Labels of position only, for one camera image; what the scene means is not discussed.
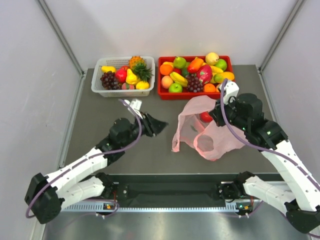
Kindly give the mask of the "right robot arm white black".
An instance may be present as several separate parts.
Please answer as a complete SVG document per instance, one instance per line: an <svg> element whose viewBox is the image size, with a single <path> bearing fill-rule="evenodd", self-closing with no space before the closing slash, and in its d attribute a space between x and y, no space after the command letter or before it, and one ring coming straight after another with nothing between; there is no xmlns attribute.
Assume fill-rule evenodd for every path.
<svg viewBox="0 0 320 240"><path fill-rule="evenodd" d="M320 184L296 154L280 125L264 117L262 101L252 93L221 94L209 113L218 127L227 127L241 143L258 150L277 170L290 191L245 171L231 183L232 196L252 196L280 211L299 232L320 226Z"/></svg>

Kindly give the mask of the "pineapple toy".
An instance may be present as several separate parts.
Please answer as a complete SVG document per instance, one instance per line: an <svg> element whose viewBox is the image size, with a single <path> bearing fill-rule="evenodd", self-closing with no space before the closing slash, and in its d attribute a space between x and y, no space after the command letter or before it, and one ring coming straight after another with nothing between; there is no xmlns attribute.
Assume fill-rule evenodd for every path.
<svg viewBox="0 0 320 240"><path fill-rule="evenodd" d="M148 82L152 74L152 69L147 66L146 61L140 56L132 56L129 60L129 68L142 81Z"/></svg>

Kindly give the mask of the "pink plastic bag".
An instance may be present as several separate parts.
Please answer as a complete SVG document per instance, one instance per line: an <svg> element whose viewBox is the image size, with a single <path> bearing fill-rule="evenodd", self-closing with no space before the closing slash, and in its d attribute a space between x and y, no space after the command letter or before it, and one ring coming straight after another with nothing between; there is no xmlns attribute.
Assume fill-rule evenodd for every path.
<svg viewBox="0 0 320 240"><path fill-rule="evenodd" d="M195 149L209 161L220 159L225 153L241 149L244 144L236 139L227 126L218 127L215 121L201 120L200 114L211 111L216 100L201 95L190 99L178 115L176 133L172 139L172 151L180 151L180 143Z"/></svg>

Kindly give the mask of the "red apple from bag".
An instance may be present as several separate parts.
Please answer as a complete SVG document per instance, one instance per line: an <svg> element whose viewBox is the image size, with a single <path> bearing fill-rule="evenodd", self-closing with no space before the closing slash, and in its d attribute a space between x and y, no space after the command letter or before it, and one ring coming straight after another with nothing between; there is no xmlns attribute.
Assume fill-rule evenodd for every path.
<svg viewBox="0 0 320 240"><path fill-rule="evenodd" d="M200 120L204 123L210 123L213 121L213 118L209 115L209 113L206 111L206 112L202 112L200 115Z"/></svg>

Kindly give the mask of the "red pomegranate fruit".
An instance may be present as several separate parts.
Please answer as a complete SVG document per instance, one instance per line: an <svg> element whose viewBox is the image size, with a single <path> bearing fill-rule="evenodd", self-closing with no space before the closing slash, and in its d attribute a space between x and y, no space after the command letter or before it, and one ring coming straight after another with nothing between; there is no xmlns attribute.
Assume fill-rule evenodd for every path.
<svg viewBox="0 0 320 240"><path fill-rule="evenodd" d="M117 79L118 83L120 84L125 83L127 78L127 71L120 68L119 70L116 71L115 78Z"/></svg>

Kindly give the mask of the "yellow pear from bag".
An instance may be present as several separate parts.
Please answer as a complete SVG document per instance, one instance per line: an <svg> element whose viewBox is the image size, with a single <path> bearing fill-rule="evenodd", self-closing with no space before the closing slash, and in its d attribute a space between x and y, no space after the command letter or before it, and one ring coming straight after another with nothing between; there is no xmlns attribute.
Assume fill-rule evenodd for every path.
<svg viewBox="0 0 320 240"><path fill-rule="evenodd" d="M126 72L125 82L127 84L129 84L129 85L134 85L135 86L140 81L141 81L141 79L137 75L135 75L130 68L128 68L127 72Z"/></svg>

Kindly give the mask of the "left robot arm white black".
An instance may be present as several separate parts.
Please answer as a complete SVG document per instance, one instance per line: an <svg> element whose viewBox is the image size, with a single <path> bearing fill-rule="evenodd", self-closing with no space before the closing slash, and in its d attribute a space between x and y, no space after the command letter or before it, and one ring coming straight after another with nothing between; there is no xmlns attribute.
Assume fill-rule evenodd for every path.
<svg viewBox="0 0 320 240"><path fill-rule="evenodd" d="M37 173L31 178L24 198L28 206L26 218L47 224L73 204L93 197L109 198L114 184L99 171L119 160L140 137L155 137L167 125L148 113L136 115L134 122L118 118L107 137L84 156L55 172Z"/></svg>

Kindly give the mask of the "dark red grape bunch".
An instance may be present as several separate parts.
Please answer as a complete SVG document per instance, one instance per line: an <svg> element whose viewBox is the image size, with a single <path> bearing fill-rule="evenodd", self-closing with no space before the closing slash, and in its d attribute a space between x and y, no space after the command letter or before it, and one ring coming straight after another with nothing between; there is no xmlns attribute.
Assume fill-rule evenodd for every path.
<svg viewBox="0 0 320 240"><path fill-rule="evenodd" d="M101 84L106 90L120 90L120 84L116 78L116 75L112 71L108 71L102 74L100 78Z"/></svg>

